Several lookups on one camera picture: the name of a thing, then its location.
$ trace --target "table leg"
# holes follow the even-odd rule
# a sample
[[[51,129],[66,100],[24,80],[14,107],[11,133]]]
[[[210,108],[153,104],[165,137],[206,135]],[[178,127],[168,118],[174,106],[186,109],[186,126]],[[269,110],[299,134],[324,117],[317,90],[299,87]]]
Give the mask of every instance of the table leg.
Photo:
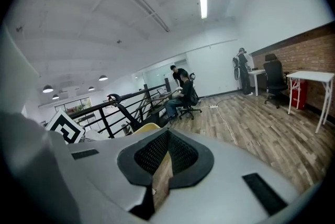
[[[298,79],[298,85],[299,85],[299,88],[298,88],[298,101],[297,101],[297,109],[299,108],[299,101],[300,101],[300,79]]]
[[[316,128],[315,134],[317,134],[317,133],[319,132],[319,129],[320,129],[320,126],[321,126],[321,122],[322,122],[323,116],[325,115],[326,103],[327,103],[327,100],[328,100],[327,92],[328,92],[328,89],[329,89],[329,82],[328,82],[327,84],[323,85],[323,86],[324,86],[325,89],[326,89],[325,101],[323,102],[322,113],[321,113],[321,117],[320,117],[318,126],[317,126],[317,128]]]
[[[326,89],[326,95],[327,95],[327,92],[329,93],[329,95],[328,95],[328,107],[327,107],[327,112],[326,112],[326,115],[325,115],[325,119],[323,120],[323,124],[326,123],[327,116],[328,116],[328,113],[329,113],[331,97],[332,97],[332,93],[333,93],[333,79],[331,79],[331,81],[330,81],[330,89]]]
[[[292,78],[289,79],[289,83],[290,83],[290,88],[289,88],[290,95],[289,95],[288,114],[289,114],[290,111],[291,111],[291,104],[292,104]]]
[[[257,83],[257,75],[254,74],[253,75],[253,78],[255,80],[255,89],[256,89],[256,96],[258,96],[258,83]]]

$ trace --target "white table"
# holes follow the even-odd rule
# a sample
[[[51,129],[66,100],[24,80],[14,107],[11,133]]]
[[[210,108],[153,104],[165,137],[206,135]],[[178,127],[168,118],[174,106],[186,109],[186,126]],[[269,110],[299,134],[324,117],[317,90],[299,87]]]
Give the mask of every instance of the white table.
[[[253,75],[253,78],[255,80],[255,89],[256,89],[256,96],[258,96],[258,83],[257,83],[257,75],[265,73],[265,70],[255,70],[248,72],[249,75]]]
[[[298,71],[292,74],[287,75],[290,79],[291,84],[291,94],[289,99],[289,107],[288,107],[288,114],[291,111],[291,103],[292,103],[292,90],[298,89],[298,102],[297,102],[297,108],[299,106],[299,99],[300,99],[300,80],[311,80],[311,81],[317,81],[321,82],[326,90],[325,94],[325,101],[323,103],[322,113],[321,117],[318,123],[318,126],[316,128],[315,133],[319,132],[321,122],[323,119],[323,124],[326,123],[327,116],[329,113],[330,103],[331,103],[331,96],[333,92],[333,79],[334,79],[334,73],[327,73],[327,72],[316,72],[316,71]],[[292,85],[292,79],[296,79],[294,85]]]

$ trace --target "person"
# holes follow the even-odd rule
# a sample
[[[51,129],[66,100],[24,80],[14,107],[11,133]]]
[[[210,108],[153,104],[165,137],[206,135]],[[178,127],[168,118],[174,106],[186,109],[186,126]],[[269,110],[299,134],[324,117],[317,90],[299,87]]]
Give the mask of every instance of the person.
[[[169,119],[174,119],[178,116],[176,107],[182,107],[184,106],[184,102],[188,102],[191,100],[193,83],[189,80],[187,71],[183,70],[180,73],[180,78],[183,82],[182,91],[174,99],[169,100],[165,104],[166,112]]]
[[[176,81],[177,86],[182,88],[184,85],[184,82],[181,79],[180,75],[183,71],[186,71],[186,70],[182,68],[177,69],[175,65],[170,66],[170,69],[171,71],[173,71],[172,75],[173,75],[174,80]]]
[[[247,69],[247,59],[245,58],[244,54],[246,53],[244,48],[239,49],[239,53],[237,54],[237,57],[240,60],[240,72],[241,72],[241,82],[242,82],[242,88],[243,93],[245,95],[251,96],[253,95],[253,92],[250,90],[250,79]]]

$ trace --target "yellow chair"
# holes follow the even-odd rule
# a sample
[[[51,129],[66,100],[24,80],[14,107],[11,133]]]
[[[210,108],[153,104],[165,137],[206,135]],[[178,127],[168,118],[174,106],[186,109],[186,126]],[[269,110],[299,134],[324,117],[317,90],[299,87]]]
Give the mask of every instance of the yellow chair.
[[[154,124],[153,122],[150,122],[144,126],[142,126],[140,129],[138,129],[137,131],[135,131],[133,133],[133,135],[136,135],[136,134],[140,134],[140,133],[144,133],[144,132],[147,132],[147,131],[150,131],[150,130],[154,130],[154,129],[160,129],[160,127],[156,124]]]

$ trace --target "brick wall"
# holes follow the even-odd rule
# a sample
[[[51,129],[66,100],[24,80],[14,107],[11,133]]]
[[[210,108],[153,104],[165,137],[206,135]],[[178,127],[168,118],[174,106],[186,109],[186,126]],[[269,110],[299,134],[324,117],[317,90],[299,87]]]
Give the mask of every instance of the brick wall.
[[[265,55],[269,53],[275,54],[281,61],[284,72],[304,70],[335,73],[335,23],[307,31],[252,53],[255,68],[264,68]],[[308,81],[306,103],[322,110],[324,100],[325,89],[322,83]],[[335,117],[335,85],[329,114]]]

